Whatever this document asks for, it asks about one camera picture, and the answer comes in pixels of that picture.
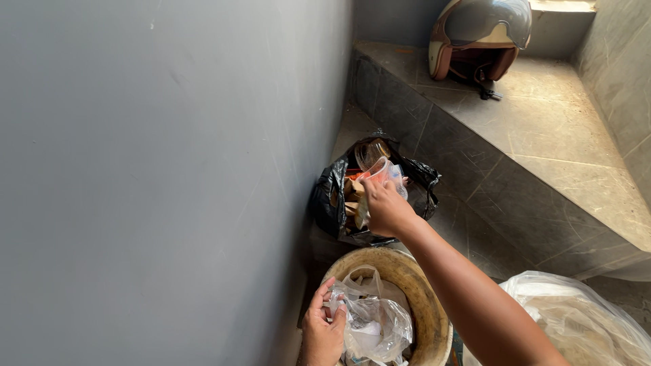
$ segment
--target trash bin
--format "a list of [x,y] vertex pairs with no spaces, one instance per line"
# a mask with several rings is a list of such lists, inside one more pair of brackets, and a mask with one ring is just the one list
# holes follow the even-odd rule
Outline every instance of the trash bin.
[[[443,366],[452,346],[452,324],[434,294],[421,267],[407,253],[389,247],[366,247],[352,251],[327,271],[324,281],[335,276],[342,281],[350,271],[362,264],[378,269],[380,277],[405,293],[413,316],[415,345],[409,366]],[[358,270],[357,277],[372,277],[371,270]]]

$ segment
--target helmet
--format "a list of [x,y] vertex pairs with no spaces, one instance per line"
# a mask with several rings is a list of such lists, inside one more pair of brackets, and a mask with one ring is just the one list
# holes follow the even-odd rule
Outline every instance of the helmet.
[[499,80],[531,35],[528,0],[452,0],[430,35],[430,76]]

